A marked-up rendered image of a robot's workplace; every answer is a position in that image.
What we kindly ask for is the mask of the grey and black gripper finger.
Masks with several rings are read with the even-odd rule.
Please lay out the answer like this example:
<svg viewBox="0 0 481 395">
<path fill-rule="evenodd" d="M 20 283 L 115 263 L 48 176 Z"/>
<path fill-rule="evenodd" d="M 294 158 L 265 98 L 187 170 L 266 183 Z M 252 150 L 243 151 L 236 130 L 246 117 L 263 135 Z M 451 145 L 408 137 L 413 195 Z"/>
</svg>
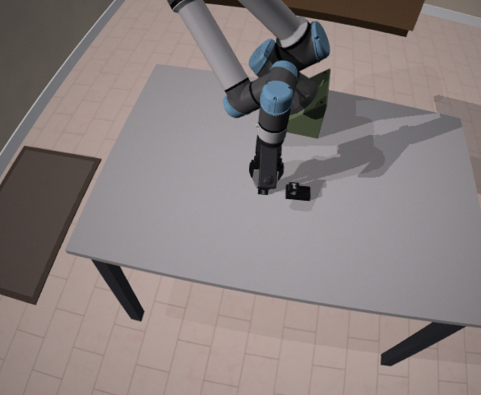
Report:
<svg viewBox="0 0 481 395">
<path fill-rule="evenodd" d="M 280 162 L 280 168 L 277 170 L 277 181 L 280 180 L 281 176 L 284 173 L 284 163 Z"/>
<path fill-rule="evenodd" d="M 255 160 L 252 160 L 249 165 L 249 173 L 251 175 L 252 181 L 255 184 L 256 188 L 258 188 L 259 184 L 259 169 L 254 166 Z"/>
</svg>

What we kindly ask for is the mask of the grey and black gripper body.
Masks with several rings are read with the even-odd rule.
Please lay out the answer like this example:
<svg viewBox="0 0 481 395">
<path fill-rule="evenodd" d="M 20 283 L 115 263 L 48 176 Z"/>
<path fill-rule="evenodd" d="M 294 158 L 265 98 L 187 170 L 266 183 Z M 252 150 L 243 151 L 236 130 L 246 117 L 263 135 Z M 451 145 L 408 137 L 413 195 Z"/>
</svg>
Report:
<svg viewBox="0 0 481 395">
<path fill-rule="evenodd" d="M 258 134 L 257 134 L 257 137 L 258 137 Z M 260 143 L 261 142 L 261 143 Z M 261 145 L 263 146 L 266 146 L 266 147 L 270 147 L 270 148 L 274 148 L 274 147 L 277 147 L 278 146 L 278 165 L 277 165 L 277 169 L 280 168 L 280 162 L 282 162 L 282 158 L 281 157 L 281 151 L 282 151 L 282 145 L 280 146 L 280 144 L 283 144 L 284 140 L 282 142 L 279 142 L 279 143 L 268 143 L 268 142 L 264 142 L 262 141 L 259 137 L 258 137 L 258 140 L 257 140 L 257 144 L 256 144 L 256 156 L 254 156 L 254 160 L 255 160 L 255 163 L 254 163 L 254 166 L 259 169 L 259 166 L 260 166 L 260 148 L 261 148 Z"/>
</svg>

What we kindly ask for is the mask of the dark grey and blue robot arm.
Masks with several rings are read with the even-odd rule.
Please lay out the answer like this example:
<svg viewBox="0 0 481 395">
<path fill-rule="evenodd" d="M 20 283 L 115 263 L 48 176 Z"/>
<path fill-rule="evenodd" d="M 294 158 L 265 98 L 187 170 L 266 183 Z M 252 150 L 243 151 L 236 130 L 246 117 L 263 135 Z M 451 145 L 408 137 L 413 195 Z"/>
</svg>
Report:
<svg viewBox="0 0 481 395">
<path fill-rule="evenodd" d="M 203 0 L 167 1 L 182 17 L 228 95 L 223 101 L 225 111 L 240 118 L 260 109 L 256 123 L 259 138 L 282 142 L 289 115 L 309 106 L 318 92 L 316 83 L 300 71 L 330 54 L 321 24 L 296 17 L 282 0 L 238 0 L 276 37 L 276 42 L 264 41 L 250 57 L 249 67 L 259 77 L 250 82 Z M 261 145 L 259 188 L 276 188 L 277 160 L 278 147 Z"/>
</svg>

